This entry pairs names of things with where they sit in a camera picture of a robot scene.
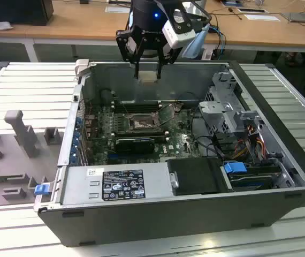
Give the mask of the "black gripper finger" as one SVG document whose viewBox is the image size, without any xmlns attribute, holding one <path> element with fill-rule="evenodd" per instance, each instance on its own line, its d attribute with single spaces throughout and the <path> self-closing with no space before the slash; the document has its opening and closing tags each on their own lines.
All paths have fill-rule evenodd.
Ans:
<svg viewBox="0 0 305 257">
<path fill-rule="evenodd" d="M 161 78 L 162 67 L 164 65 L 173 64 L 181 53 L 181 48 L 171 49 L 169 51 L 169 58 L 164 57 L 162 46 L 157 47 L 158 65 L 157 65 L 157 79 Z"/>
<path fill-rule="evenodd" d="M 133 52 L 130 52 L 128 48 L 129 39 L 132 39 L 136 44 Z M 142 35 L 142 29 L 131 28 L 125 31 L 117 30 L 116 42 L 123 60 L 135 65 L 134 77 L 138 79 L 140 68 L 139 62 L 145 50 L 145 36 Z"/>
</svg>

